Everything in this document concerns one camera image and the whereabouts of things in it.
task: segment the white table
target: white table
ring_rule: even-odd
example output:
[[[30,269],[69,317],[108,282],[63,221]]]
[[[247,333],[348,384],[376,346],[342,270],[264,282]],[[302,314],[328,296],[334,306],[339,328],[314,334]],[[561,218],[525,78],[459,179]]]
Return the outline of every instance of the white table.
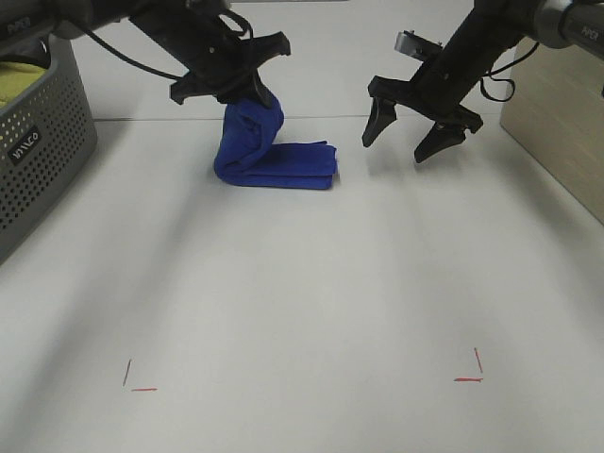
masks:
[[[99,123],[0,268],[0,451],[599,451],[604,228],[497,120],[422,166],[416,116],[290,120],[326,193],[220,182],[220,122]]]

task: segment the black robotic arm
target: black robotic arm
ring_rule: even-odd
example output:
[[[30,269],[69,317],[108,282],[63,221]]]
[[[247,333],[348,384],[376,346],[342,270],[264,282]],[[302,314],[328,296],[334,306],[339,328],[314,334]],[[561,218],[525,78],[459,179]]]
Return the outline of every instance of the black robotic arm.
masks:
[[[363,144],[370,146],[396,120],[396,104],[435,122],[415,150],[418,162],[463,143],[465,131],[478,132],[482,120],[461,101],[490,73],[497,59],[525,36],[552,48],[576,44],[604,59],[601,2],[475,0],[474,9],[444,48],[412,32],[401,34],[396,50],[423,64],[410,81],[374,78],[369,85],[373,107]]]
[[[224,17],[241,30],[231,29]],[[179,104],[191,96],[213,95],[221,103],[247,97],[270,107],[258,68],[268,59],[290,55],[290,43],[283,33],[254,37],[251,25],[225,0],[4,0],[0,55],[50,33],[65,39],[92,35],[123,18],[189,70],[175,77],[171,89]]]

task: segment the gray plastic basket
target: gray plastic basket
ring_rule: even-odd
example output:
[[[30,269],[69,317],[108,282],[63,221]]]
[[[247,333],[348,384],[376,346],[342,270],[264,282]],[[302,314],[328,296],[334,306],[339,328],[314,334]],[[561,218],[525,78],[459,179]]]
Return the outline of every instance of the gray plastic basket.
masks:
[[[0,109],[0,263],[56,204],[96,148],[69,42],[51,39],[44,76]]]

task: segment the cable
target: cable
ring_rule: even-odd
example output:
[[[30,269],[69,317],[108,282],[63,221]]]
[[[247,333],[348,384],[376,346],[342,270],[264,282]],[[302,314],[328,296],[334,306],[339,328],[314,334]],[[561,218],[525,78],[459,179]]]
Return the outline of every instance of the cable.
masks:
[[[115,57],[117,57],[121,61],[124,61],[124,62],[134,66],[135,68],[146,71],[147,73],[153,74],[154,76],[168,78],[170,80],[176,80],[176,81],[179,81],[182,78],[178,75],[164,73],[163,71],[160,71],[158,69],[154,69],[150,66],[142,64],[135,59],[131,59],[130,57],[124,55],[122,52],[117,50],[115,47],[111,46],[108,42],[103,41],[103,39],[101,39],[100,36],[98,36],[92,30],[88,29],[86,26],[79,24],[77,21],[75,21],[73,19],[68,19],[68,21],[71,22],[73,25],[75,25],[82,33],[85,33],[86,35],[88,35],[94,42],[99,44],[105,50],[111,52],[111,54],[113,54]]]
[[[534,54],[537,51],[539,46],[540,46],[540,44],[538,42],[536,42],[535,45],[533,45],[530,48],[530,50],[523,57],[520,57],[519,59],[517,59],[516,61],[513,61],[510,64],[506,64],[503,68],[499,68],[496,71],[491,71],[491,72],[485,74],[485,76],[487,76],[487,77],[496,76],[497,74],[501,74],[504,71],[507,71],[508,69],[515,66],[516,64],[522,63],[525,59],[529,59],[532,56],[532,54]]]
[[[254,58],[254,27],[243,16],[240,16],[239,14],[228,8],[225,9],[222,14],[241,27],[241,32],[231,30],[235,34],[235,36],[243,37],[245,36],[245,33],[249,33],[249,46],[247,49],[247,71],[249,72],[251,71],[251,68],[249,66],[251,65]]]
[[[522,63],[526,59],[529,59],[537,51],[537,49],[539,48],[539,45],[540,44],[538,42],[536,42],[535,45],[533,45],[524,56],[520,57],[519,59],[513,61],[510,64],[506,64],[503,68],[499,68],[495,71],[489,71],[487,74],[485,74],[480,79],[480,92],[482,93],[482,95],[493,102],[505,103],[505,102],[509,102],[510,100],[512,100],[513,96],[516,94],[516,82],[514,82],[511,78],[495,78],[494,76],[501,74],[504,71],[507,71],[508,69],[512,68],[513,66]],[[496,97],[493,97],[487,91],[486,84],[484,83],[485,77],[489,77],[493,82],[508,83],[512,87],[512,93],[505,99],[497,99]]]

